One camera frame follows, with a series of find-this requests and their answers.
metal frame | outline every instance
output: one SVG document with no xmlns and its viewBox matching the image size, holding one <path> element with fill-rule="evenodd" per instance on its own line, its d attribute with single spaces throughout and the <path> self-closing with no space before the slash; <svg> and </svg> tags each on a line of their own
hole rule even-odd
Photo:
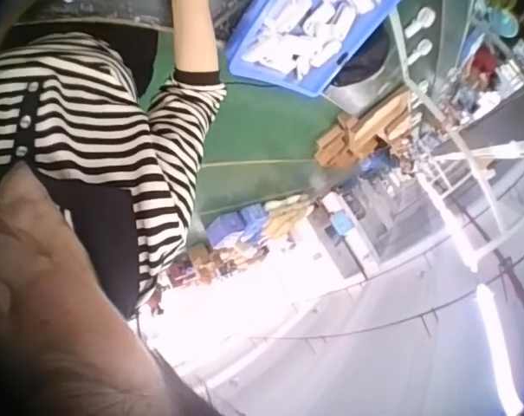
<svg viewBox="0 0 524 416">
<path fill-rule="evenodd" d="M 512 141 L 502 145 L 482 147 L 471 151 L 474 158 L 484 159 L 523 159 L 524 158 L 524 140 Z M 442 154 L 435 157 L 435 160 L 463 160 L 464 155 L 460 152 Z"/>
<path fill-rule="evenodd" d="M 491 39 L 493 39 L 493 42 L 497 44 L 497 46 L 504 52 L 508 57 L 512 57 L 514 59 L 514 53 L 508 48 L 507 45 L 505 45 L 502 40 L 498 38 L 498 36 L 495 36 L 495 34 L 491 33 L 490 30 L 481 22 L 475 21 L 473 17 L 471 17 L 472 23 L 478 26 L 480 29 L 482 29 L 486 35 L 490 36 Z M 402 27 L 402 23 L 400 21 L 400 17 L 398 14 L 398 10 L 394 10 L 393 13 L 390 16 L 391 21 L 391 27 L 392 32 L 394 34 L 397 47 L 398 47 L 398 54 L 400 57 L 400 64 L 402 67 L 402 74 L 404 77 L 404 83 L 406 86 L 418 97 L 418 99 L 423 103 L 423 105 L 426 106 L 426 108 L 441 122 L 445 120 L 445 115 L 443 112 L 438 108 L 438 106 L 432 101 L 432 99 L 422 92 L 417 84 L 411 79 L 409 67 L 407 64 L 407 57 L 408 53 L 406 51 L 406 45 L 404 41 L 404 29 Z M 485 172 L 479 167 L 477 164 L 475 157 L 479 158 L 487 158 L 487 159 L 519 159 L 524 158 L 524 141 L 522 142 L 515 142 L 515 143 L 509 143 L 507 145 L 500 145 L 500 146 L 492 146 L 492 147 L 486 147 L 483 149 L 477 149 L 477 150 L 470 150 L 469 147 L 464 142 L 462 136 L 454 129 L 446 127 L 447 134 L 450 136 L 452 141 L 456 144 L 460 152 L 452 153 L 451 155 L 445 155 L 442 157 L 438 157 L 435 159 L 435 163 L 430 163 L 430 166 L 433 166 L 437 169 L 438 175 L 433 176 L 432 179 L 426 179 L 424 175 L 420 174 L 418 176 L 420 180 L 420 184 L 422 187 L 430 194 L 431 199 L 433 200 L 435 206 L 437 209 L 440 209 L 441 207 L 446 207 L 444 204 L 444 199 L 449 196 L 453 191 L 455 191 L 457 188 L 459 188 L 463 183 L 467 182 L 471 177 L 474 177 L 476 181 L 478 182 L 479 186 L 482 189 L 482 192 L 485 196 L 485 199 L 488 202 L 488 205 L 490 207 L 490 210 L 495 218 L 495 222 L 498 226 L 498 229 L 500 231 L 500 235 L 496 238 L 494 238 L 489 243 L 483 245 L 483 247 L 479 249 L 471 249 L 468 250 L 466 237 L 463 235 L 462 230 L 456 230 L 455 234 L 452 235 L 452 237 L 457 237 L 461 241 L 461 247 L 459 247 L 460 255 L 462 256 L 462 259 L 464 262 L 473 270 L 476 271 L 479 262 L 487 256 L 490 252 L 497 249 L 500 245 L 504 244 L 506 241 L 508 241 L 522 226 L 524 226 L 524 217 L 521 218 L 517 223 L 513 224 L 511 227 L 507 227 L 504 218 L 501 215 L 500 205 L 498 203 L 498 200 L 496 199 L 496 196 L 493 193 L 492 187 L 490 183 L 488 182 L 487 178 L 485 177 Z M 447 166 L 446 169 L 443 169 L 439 163 L 440 161 L 445 160 L 460 160 L 460 161 L 467 161 L 470 173 L 465 175 L 463 178 L 461 178 L 456 184 L 451 184 L 446 176 L 446 172 L 453 169 L 453 166 L 459 166 L 459 164 L 454 163 L 450 166 Z M 442 195 L 440 195 L 437 190 L 433 187 L 433 184 L 437 182 L 439 179 L 441 179 L 444 184 L 446 185 L 446 192 L 444 192 Z M 452 228 L 452 223 L 454 223 L 452 218 L 447 218 L 450 216 L 449 212 L 446 212 L 446 216 L 443 216 L 443 219 L 445 220 L 446 225 L 450 226 Z"/>
<path fill-rule="evenodd" d="M 402 67 L 404 83 L 413 93 L 417 95 L 419 100 L 421 100 L 421 102 L 427 107 L 427 109 L 433 114 L 433 116 L 437 118 L 437 120 L 439 120 L 440 122 L 444 122 L 446 120 L 446 116 L 443 114 L 443 112 L 437 107 L 437 105 L 427 94 L 424 94 L 419 89 L 417 84 L 410 77 L 410 71 L 408 68 L 408 53 L 406 51 L 406 44 L 404 41 L 404 29 L 402 27 L 402 23 L 400 22 L 400 15 L 398 14 L 398 9 L 395 9 L 392 12 L 390 20 L 392 32 L 394 34 L 395 41 L 398 47 L 398 54 L 400 56 L 400 65 Z M 483 172 L 481 171 L 479 165 L 477 165 L 477 162 L 471 155 L 471 151 L 469 150 L 468 145 L 466 145 L 466 143 L 463 141 L 462 136 L 456 130 L 450 127 L 446 127 L 446 131 L 448 135 L 451 137 L 452 141 L 454 141 L 454 143 L 457 145 L 460 151 L 464 154 L 466 160 L 468 161 L 469 168 L 471 169 L 473 176 L 475 177 L 483 193 L 485 194 L 485 199 L 487 199 L 487 202 L 490 206 L 493 216 L 495 217 L 495 221 L 499 230 L 501 232 L 504 232 L 506 230 L 506 224 L 504 222 L 504 219 L 502 218 L 500 206 L 498 204 L 498 201 L 496 200 L 496 196 L 493 193 L 493 189 L 491 188 L 490 183 L 484 177 Z"/>
</svg>

cardboard box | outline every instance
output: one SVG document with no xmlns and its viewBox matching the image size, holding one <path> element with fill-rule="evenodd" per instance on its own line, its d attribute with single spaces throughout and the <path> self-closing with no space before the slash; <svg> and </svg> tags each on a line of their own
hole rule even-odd
<svg viewBox="0 0 524 416">
<path fill-rule="evenodd" d="M 408 107 L 410 93 L 407 88 L 400 88 L 389 100 L 383 102 L 362 117 L 356 127 L 354 140 L 349 143 L 355 152 L 358 146 L 382 134 L 385 129 Z"/>
<path fill-rule="evenodd" d="M 354 117 L 353 115 L 350 115 L 349 113 L 345 113 L 343 111 L 338 115 L 337 121 L 339 122 L 339 126 L 343 130 L 350 130 L 358 124 L 359 120 L 357 117 Z"/>
<path fill-rule="evenodd" d="M 347 169 L 358 161 L 359 158 L 355 153 L 353 153 L 350 149 L 345 149 L 343 152 L 335 156 L 332 163 L 333 166 L 338 167 L 339 169 Z"/>
<path fill-rule="evenodd" d="M 385 129 L 385 136 L 389 143 L 403 136 L 411 129 L 411 117 L 406 108 L 396 119 L 392 121 Z"/>
<path fill-rule="evenodd" d="M 334 125 L 317 140 L 317 147 L 322 149 L 333 144 L 337 140 L 343 140 L 345 132 L 340 126 Z"/>
<path fill-rule="evenodd" d="M 210 262 L 210 252 L 204 244 L 197 244 L 188 249 L 189 258 L 194 266 L 200 266 Z"/>
<path fill-rule="evenodd" d="M 315 153 L 315 160 L 317 160 L 320 166 L 330 166 L 333 158 L 339 153 L 344 152 L 346 149 L 346 143 L 343 140 L 343 137 L 341 137 L 340 139 L 335 140 L 332 144 L 318 149 Z"/>
</svg>

metal rack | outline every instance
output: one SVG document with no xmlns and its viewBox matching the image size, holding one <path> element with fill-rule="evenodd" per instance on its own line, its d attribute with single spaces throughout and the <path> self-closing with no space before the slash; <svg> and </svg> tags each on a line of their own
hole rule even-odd
<svg viewBox="0 0 524 416">
<path fill-rule="evenodd" d="M 400 21 L 398 10 L 395 10 L 391 14 L 390 20 L 392 32 L 398 47 L 398 54 L 402 66 L 402 75 L 404 77 L 404 83 L 440 122 L 444 122 L 446 119 L 445 114 L 438 108 L 437 104 L 433 102 L 433 100 L 427 94 L 420 90 L 420 88 L 417 86 L 417 82 L 411 79 L 411 74 L 407 63 L 408 52 L 406 51 L 404 41 L 404 30 Z M 486 33 L 490 34 L 488 28 L 482 28 L 482 23 L 475 21 L 473 23 L 479 26 L 481 29 L 483 29 Z M 508 46 L 506 46 L 497 37 L 492 36 L 493 42 L 495 44 L 498 44 L 499 48 L 502 51 L 504 51 L 508 57 L 512 56 L 513 53 L 511 52 L 511 50 L 509 50 Z M 447 228 L 450 230 L 452 237 L 457 240 L 456 246 L 458 246 L 463 261 L 472 270 L 477 270 L 478 264 L 481 261 L 481 259 L 483 259 L 489 253 L 497 249 L 501 244 L 508 241 L 524 225 L 524 216 L 515 224 L 511 225 L 510 227 L 507 227 L 506 220 L 501 213 L 501 207 L 490 183 L 488 182 L 486 173 L 479 167 L 476 158 L 524 158 L 524 141 L 509 143 L 507 145 L 492 146 L 489 148 L 472 151 L 469 149 L 461 135 L 456 130 L 446 127 L 446 131 L 449 137 L 452 139 L 452 141 L 456 144 L 456 147 L 459 150 L 459 152 L 451 153 L 436 158 L 436 163 L 434 163 L 433 166 L 435 168 L 434 170 L 437 170 L 437 173 L 434 174 L 430 179 L 427 178 L 426 175 L 420 174 L 418 175 L 418 179 L 422 187 L 429 194 L 434 206 L 443 214 L 443 220 L 446 223 Z M 440 162 L 444 162 L 446 160 L 455 160 L 456 162 L 455 164 L 450 164 L 447 167 L 447 169 L 443 169 Z M 455 166 L 459 166 L 464 162 L 469 165 L 470 172 L 464 177 L 462 177 L 457 183 L 450 183 L 447 177 L 448 170 L 453 169 Z M 446 208 L 446 204 L 444 203 L 444 200 L 449 195 L 451 195 L 452 192 L 454 192 L 463 183 L 467 182 L 471 178 L 475 178 L 475 180 L 481 187 L 499 231 L 497 236 L 492 241 L 478 249 L 473 249 L 471 247 L 471 244 L 469 244 L 467 238 L 463 234 L 462 229 L 458 229 L 456 227 L 456 221 L 453 219 L 453 216 L 448 211 L 448 208 Z M 444 182 L 444 187 L 442 187 L 442 193 L 439 192 L 437 188 L 434 186 L 434 184 L 438 180 Z"/>
</svg>

blue crate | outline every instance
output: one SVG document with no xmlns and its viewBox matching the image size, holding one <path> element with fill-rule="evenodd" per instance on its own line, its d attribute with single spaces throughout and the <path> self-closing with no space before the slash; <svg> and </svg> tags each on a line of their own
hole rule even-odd
<svg viewBox="0 0 524 416">
<path fill-rule="evenodd" d="M 242 208 L 240 210 L 240 214 L 241 217 L 243 217 L 244 223 L 246 223 L 247 227 L 253 224 L 265 224 L 269 218 L 268 212 L 265 211 L 265 208 L 263 208 L 262 204 L 254 204 L 247 206 L 246 208 Z"/>
<path fill-rule="evenodd" d="M 358 15 L 350 33 L 342 44 L 342 50 L 320 68 L 312 68 L 301 80 L 294 73 L 284 75 L 261 64 L 245 62 L 242 56 L 253 41 L 256 40 L 264 19 L 281 0 L 254 0 L 236 26 L 233 35 L 227 42 L 225 54 L 229 63 L 229 71 L 236 76 L 278 85 L 292 89 L 308 97 L 317 97 L 323 93 L 333 78 L 339 73 L 342 65 L 364 44 L 375 29 L 392 13 L 400 0 L 381 0 L 375 9 Z M 318 7 L 323 0 L 314 0 Z"/>
<path fill-rule="evenodd" d="M 255 234 L 260 233 L 269 220 L 268 212 L 265 211 L 262 204 L 242 208 L 240 214 L 246 224 L 246 229 L 241 236 L 242 241 L 249 241 Z"/>
<path fill-rule="evenodd" d="M 223 214 L 216 218 L 206 229 L 206 237 L 211 247 L 220 249 L 224 246 L 233 245 L 244 233 L 246 224 L 238 212 Z"/>
</svg>

merchandise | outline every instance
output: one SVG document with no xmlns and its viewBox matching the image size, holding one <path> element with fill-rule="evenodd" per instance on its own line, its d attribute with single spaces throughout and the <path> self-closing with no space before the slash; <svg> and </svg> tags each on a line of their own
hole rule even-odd
<svg viewBox="0 0 524 416">
<path fill-rule="evenodd" d="M 356 8 L 347 0 L 324 0 L 314 9 L 312 0 L 283 0 L 265 18 L 263 29 L 242 59 L 283 75 L 295 71 L 301 81 L 342 50 L 356 15 Z"/>
</svg>

